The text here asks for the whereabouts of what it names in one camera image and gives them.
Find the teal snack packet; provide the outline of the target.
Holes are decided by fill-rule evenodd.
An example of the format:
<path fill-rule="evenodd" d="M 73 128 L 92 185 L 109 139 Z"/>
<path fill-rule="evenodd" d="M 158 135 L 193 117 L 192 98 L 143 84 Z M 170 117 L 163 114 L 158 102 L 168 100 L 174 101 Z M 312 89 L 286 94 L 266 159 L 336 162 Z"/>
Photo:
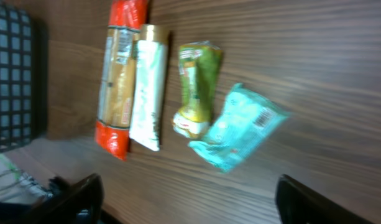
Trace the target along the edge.
<path fill-rule="evenodd" d="M 188 146 L 222 172 L 230 172 L 288 117 L 289 112 L 236 83 L 214 124 L 199 141 L 191 141 Z"/>

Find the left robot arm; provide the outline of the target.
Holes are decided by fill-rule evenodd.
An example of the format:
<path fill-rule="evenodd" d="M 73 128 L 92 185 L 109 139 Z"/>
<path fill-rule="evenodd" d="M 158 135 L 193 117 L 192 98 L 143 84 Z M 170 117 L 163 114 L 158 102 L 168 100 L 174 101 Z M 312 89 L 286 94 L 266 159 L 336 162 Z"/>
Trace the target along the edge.
<path fill-rule="evenodd" d="M 17 218 L 60 193 L 0 155 L 0 220 Z"/>

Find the green juice carton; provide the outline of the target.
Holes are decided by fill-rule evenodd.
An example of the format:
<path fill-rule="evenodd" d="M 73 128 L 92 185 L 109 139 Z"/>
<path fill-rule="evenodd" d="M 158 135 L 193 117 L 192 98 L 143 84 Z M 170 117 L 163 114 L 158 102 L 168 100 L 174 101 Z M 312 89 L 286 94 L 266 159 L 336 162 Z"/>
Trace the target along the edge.
<path fill-rule="evenodd" d="M 209 128 L 222 57 L 223 51 L 208 40 L 179 48 L 182 105 L 172 124 L 173 129 L 186 138 L 199 139 Z"/>

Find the orange spaghetti packet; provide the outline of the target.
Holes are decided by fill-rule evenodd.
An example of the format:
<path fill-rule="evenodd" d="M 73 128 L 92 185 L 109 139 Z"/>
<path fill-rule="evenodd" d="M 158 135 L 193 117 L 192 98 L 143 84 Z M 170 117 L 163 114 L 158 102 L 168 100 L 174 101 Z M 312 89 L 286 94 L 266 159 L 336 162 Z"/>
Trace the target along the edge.
<path fill-rule="evenodd" d="M 113 1 L 111 4 L 95 141 L 120 160 L 129 152 L 136 73 L 134 49 L 146 18 L 146 0 Z"/>

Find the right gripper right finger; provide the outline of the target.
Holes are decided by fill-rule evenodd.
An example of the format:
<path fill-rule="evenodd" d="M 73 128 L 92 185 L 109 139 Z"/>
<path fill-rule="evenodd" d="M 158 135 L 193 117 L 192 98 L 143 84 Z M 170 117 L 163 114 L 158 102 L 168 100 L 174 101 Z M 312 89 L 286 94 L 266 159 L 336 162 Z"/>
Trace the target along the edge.
<path fill-rule="evenodd" d="M 283 224 L 372 224 L 286 174 L 278 180 L 275 204 Z"/>

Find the white tube gold cap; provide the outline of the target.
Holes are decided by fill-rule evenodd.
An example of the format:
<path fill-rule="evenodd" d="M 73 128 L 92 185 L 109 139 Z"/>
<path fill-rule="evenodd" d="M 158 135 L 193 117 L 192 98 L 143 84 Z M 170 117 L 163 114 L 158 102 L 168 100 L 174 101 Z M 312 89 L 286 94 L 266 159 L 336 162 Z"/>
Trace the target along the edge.
<path fill-rule="evenodd" d="M 135 92 L 129 136 L 151 151 L 160 150 L 160 117 L 167 74 L 168 36 L 168 29 L 144 24 L 135 45 Z"/>

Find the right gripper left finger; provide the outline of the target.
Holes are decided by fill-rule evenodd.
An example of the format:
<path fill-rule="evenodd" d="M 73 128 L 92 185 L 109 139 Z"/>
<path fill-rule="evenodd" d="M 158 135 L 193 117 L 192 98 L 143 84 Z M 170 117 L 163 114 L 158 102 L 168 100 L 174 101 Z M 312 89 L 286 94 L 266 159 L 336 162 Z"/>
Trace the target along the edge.
<path fill-rule="evenodd" d="M 101 177 L 91 174 L 75 184 L 56 176 L 49 180 L 54 196 L 19 219 L 27 224 L 99 222 L 104 189 Z"/>

